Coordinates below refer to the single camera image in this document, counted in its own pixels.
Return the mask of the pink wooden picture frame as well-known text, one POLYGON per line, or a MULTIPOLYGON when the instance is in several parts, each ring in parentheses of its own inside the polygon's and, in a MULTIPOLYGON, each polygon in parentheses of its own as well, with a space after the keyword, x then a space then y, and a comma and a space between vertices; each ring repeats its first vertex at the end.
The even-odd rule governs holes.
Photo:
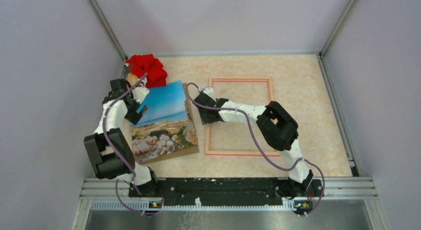
POLYGON ((279 156, 260 132, 256 119, 274 100, 272 82, 267 77, 211 77, 212 96, 226 98, 229 111, 224 121, 206 125, 205 153, 225 156, 279 156))

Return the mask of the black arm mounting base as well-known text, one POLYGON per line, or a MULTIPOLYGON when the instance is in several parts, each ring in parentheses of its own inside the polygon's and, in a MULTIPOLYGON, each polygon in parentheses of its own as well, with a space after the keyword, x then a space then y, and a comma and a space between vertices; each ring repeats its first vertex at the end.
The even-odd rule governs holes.
POLYGON ((130 187, 131 198, 158 198, 165 206, 189 206, 199 200, 203 206, 275 206, 287 200, 321 194, 322 182, 312 180, 300 187, 288 178, 165 178, 137 190, 130 187))

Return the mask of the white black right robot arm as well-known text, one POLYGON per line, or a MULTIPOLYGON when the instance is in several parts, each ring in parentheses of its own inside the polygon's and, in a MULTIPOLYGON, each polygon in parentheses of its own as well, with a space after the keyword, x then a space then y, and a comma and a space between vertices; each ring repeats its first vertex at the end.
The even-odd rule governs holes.
POLYGON ((311 190, 314 174, 303 157, 299 146, 298 123, 276 101, 267 105, 246 105, 226 98, 215 98, 214 89, 207 87, 199 91, 192 100, 198 108, 202 124, 232 122, 247 124, 252 140, 261 155, 275 168, 288 172, 291 190, 297 196, 305 196, 311 190), (281 156, 287 165, 276 165, 263 152, 254 135, 257 126, 266 143, 281 156))

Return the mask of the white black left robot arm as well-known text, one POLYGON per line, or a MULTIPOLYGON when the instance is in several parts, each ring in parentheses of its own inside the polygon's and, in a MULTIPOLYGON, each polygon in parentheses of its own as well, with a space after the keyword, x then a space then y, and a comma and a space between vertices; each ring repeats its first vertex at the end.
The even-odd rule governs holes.
POLYGON ((149 94, 147 79, 131 85, 124 78, 110 82, 111 91, 102 101, 103 112, 93 134, 84 138, 84 146, 98 179, 123 180, 148 197, 159 191, 154 171, 135 161, 131 145, 123 134, 124 124, 136 124, 148 107, 141 104, 149 94))

